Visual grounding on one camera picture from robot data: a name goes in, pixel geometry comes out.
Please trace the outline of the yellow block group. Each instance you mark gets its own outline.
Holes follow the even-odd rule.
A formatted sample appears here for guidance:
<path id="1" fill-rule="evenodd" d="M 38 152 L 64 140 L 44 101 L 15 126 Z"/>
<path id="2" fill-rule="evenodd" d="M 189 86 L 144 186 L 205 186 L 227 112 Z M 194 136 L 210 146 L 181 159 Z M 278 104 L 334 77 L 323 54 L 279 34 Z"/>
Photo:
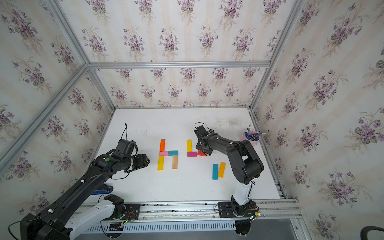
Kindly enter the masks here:
<path id="1" fill-rule="evenodd" d="M 158 171 L 163 171 L 164 170 L 164 156 L 159 156 L 158 159 Z"/>
<path id="2" fill-rule="evenodd" d="M 187 152 L 192 152 L 193 147 L 192 147 L 192 140 L 187 140 Z"/>

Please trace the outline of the red block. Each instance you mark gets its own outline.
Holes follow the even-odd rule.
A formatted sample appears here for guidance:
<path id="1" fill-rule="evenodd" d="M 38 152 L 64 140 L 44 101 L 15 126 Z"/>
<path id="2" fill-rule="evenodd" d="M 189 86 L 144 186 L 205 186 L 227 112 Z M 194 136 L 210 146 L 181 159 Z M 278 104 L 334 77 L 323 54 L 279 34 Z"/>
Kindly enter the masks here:
<path id="1" fill-rule="evenodd" d="M 198 156 L 206 157 L 207 154 L 203 153 L 202 151 L 198 151 Z"/>

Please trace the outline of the pink block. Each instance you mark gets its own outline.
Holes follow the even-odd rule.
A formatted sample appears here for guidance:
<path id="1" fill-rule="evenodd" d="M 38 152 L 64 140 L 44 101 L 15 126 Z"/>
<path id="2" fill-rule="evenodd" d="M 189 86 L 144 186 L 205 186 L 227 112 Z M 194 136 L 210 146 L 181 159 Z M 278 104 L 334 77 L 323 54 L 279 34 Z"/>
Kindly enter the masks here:
<path id="1" fill-rule="evenodd" d="M 167 157 L 169 156 L 169 152 L 168 151 L 159 152 L 159 156 Z"/>

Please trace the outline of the magenta block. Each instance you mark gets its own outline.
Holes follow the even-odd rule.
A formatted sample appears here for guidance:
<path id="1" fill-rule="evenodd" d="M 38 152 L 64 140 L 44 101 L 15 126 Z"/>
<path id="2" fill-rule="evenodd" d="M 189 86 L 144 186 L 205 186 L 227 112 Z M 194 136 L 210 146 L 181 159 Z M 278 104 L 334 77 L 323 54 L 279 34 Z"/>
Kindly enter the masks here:
<path id="1" fill-rule="evenodd" d="M 197 152 L 188 152 L 188 157 L 196 157 L 197 155 Z"/>

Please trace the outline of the teal block group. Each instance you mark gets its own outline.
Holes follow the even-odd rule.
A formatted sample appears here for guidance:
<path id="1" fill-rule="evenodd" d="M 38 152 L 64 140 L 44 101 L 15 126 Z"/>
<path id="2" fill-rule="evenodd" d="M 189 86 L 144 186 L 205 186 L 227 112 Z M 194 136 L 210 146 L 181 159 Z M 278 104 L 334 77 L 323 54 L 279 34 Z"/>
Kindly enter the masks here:
<path id="1" fill-rule="evenodd" d="M 169 153 L 169 156 L 177 156 L 178 155 L 178 151 L 168 151 Z"/>
<path id="2" fill-rule="evenodd" d="M 217 164 L 213 164 L 212 180 L 218 180 L 218 174 L 219 174 L 219 166 Z"/>

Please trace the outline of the natural wood block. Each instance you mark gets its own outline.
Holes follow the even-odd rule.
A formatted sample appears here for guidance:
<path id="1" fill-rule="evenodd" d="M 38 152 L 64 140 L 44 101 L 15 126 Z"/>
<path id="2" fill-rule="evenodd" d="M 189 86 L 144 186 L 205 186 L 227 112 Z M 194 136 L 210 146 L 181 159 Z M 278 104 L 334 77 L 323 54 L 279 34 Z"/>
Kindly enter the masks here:
<path id="1" fill-rule="evenodd" d="M 176 170 L 178 168 L 178 155 L 173 155 L 172 169 Z"/>

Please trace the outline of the amber orange block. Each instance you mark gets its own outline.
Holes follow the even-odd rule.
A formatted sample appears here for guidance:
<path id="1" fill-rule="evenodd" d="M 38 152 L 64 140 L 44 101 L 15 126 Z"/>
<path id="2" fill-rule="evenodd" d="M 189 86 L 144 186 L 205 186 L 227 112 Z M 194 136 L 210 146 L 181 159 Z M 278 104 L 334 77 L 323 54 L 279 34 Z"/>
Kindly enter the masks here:
<path id="1" fill-rule="evenodd" d="M 219 171 L 218 171 L 218 177 L 219 178 L 223 178 L 224 177 L 225 169 L 226 169 L 226 163 L 221 162 L 220 166 L 219 166 Z"/>

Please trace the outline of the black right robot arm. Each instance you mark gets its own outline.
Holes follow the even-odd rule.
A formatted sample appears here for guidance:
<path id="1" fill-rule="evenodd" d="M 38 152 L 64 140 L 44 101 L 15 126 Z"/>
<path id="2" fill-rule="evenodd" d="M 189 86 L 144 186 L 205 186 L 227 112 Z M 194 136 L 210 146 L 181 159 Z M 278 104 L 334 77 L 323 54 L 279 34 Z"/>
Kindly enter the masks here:
<path id="1" fill-rule="evenodd" d="M 235 193 L 231 197 L 231 207 L 237 216 L 245 211 L 252 210 L 250 198 L 254 179 L 260 177 L 264 165 L 248 140 L 233 141 L 221 137 L 212 129 L 206 129 L 203 123 L 195 127 L 194 132 L 198 138 L 196 148 L 205 155 L 210 156 L 213 151 L 226 155 L 234 177 L 238 181 Z"/>

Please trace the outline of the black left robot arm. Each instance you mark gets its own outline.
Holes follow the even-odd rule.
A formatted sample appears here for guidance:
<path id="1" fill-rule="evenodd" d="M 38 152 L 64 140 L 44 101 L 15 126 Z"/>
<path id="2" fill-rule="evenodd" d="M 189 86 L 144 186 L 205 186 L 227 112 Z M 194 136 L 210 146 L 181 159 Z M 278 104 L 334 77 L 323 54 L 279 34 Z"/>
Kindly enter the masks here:
<path id="1" fill-rule="evenodd" d="M 76 210 L 117 172 L 130 174 L 146 168 L 150 159 L 139 154 L 136 142 L 119 140 L 115 149 L 95 158 L 85 174 L 62 196 L 37 215 L 28 214 L 20 221 L 22 240 L 74 240 L 96 223 L 112 218 L 129 218 L 124 200 L 114 194 L 104 197 L 92 208 L 75 215 Z"/>

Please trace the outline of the blue object behind arm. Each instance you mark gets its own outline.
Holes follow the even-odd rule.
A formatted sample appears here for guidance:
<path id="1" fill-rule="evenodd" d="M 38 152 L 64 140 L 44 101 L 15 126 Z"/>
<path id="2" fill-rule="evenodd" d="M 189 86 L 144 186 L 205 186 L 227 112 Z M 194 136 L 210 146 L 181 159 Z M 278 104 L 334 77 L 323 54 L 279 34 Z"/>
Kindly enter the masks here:
<path id="1" fill-rule="evenodd" d="M 102 185 L 98 189 L 94 190 L 92 195 L 108 195 L 111 194 L 114 190 L 113 186 Z"/>

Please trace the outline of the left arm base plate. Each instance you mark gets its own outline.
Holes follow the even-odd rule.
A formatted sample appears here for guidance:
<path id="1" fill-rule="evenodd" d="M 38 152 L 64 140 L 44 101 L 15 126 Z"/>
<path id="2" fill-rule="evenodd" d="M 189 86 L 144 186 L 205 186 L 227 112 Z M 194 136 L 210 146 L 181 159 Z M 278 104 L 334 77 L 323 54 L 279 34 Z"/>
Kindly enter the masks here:
<path id="1" fill-rule="evenodd" d="M 138 220 L 140 214 L 140 204 L 124 204 L 123 208 L 118 207 L 114 210 L 112 216 L 104 219 L 104 221 L 135 221 Z"/>

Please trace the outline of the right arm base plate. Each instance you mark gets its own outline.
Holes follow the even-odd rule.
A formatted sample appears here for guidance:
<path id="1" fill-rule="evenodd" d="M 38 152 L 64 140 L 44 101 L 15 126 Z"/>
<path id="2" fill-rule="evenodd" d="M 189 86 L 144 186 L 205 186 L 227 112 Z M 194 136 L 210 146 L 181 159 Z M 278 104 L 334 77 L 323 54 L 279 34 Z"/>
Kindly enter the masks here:
<path id="1" fill-rule="evenodd" d="M 220 218 L 253 218 L 259 215 L 259 207 L 256 202 L 249 201 L 245 205 L 236 202 L 219 202 L 218 213 Z"/>

